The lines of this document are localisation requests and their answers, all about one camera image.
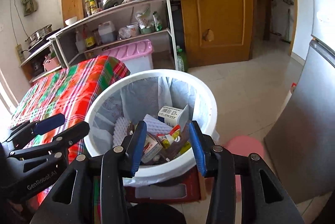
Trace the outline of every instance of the power strip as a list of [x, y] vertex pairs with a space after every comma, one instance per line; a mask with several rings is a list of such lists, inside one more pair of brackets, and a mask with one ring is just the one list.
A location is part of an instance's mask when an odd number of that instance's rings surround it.
[[18, 57], [18, 59], [20, 61], [20, 64], [21, 64], [25, 60], [21, 44], [18, 44], [17, 46], [15, 46], [15, 49], [16, 49], [17, 57]]

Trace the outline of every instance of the green plastic bottle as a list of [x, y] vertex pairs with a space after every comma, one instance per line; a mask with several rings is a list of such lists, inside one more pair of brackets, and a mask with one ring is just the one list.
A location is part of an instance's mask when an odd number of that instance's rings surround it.
[[186, 53], [177, 45], [177, 64], [178, 70], [187, 73], [188, 65], [187, 65], [187, 57]]

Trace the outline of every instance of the wooden cutting board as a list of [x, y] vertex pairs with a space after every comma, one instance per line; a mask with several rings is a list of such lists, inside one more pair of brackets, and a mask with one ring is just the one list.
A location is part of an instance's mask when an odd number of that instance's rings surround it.
[[77, 21], [84, 18], [83, 0], [62, 0], [63, 24], [65, 21], [77, 16]]

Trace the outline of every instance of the pink plastic stool seat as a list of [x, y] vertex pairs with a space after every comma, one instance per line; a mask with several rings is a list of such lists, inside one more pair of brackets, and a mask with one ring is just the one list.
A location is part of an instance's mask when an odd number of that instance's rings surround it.
[[[231, 153], [249, 156], [251, 153], [257, 153], [259, 156], [264, 158], [264, 148], [260, 141], [249, 137], [249, 136], [237, 136], [229, 140], [224, 147], [228, 149]], [[241, 177], [236, 175], [236, 202], [241, 201]]]

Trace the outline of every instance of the barcode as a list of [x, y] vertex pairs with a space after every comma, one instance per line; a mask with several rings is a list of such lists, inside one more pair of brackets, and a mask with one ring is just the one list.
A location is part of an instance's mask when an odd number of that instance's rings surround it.
[[173, 111], [173, 110], [169, 110], [169, 109], [167, 109], [167, 108], [163, 108], [163, 109], [161, 110], [161, 112], [168, 113], [168, 114], [171, 114], [172, 111]]

